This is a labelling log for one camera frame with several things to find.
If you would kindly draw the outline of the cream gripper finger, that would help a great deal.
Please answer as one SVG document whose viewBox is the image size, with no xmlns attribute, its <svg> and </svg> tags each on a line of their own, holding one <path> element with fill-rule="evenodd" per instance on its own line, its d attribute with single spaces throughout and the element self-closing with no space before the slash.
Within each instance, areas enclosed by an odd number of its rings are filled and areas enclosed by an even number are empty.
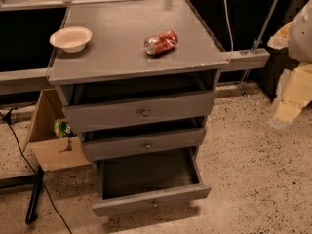
<svg viewBox="0 0 312 234">
<path fill-rule="evenodd" d="M 285 69 L 280 76 L 268 123 L 275 129 L 290 125 L 312 101 L 312 64 L 301 63 L 293 71 Z"/>
<path fill-rule="evenodd" d="M 270 37 L 267 42 L 267 46 L 276 50 L 287 48 L 292 25 L 293 24 L 289 22 L 281 27 L 273 36 Z"/>
</svg>

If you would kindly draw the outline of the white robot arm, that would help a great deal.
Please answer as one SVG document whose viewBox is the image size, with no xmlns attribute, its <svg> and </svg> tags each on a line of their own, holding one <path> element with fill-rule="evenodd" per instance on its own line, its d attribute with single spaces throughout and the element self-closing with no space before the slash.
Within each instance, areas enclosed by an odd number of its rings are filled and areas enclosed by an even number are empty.
<svg viewBox="0 0 312 234">
<path fill-rule="evenodd" d="M 267 46 L 287 48 L 289 56 L 299 62 L 293 71 L 284 70 L 278 82 L 269 124 L 281 129 L 290 125 L 312 101 L 312 0 L 269 39 Z"/>
</svg>

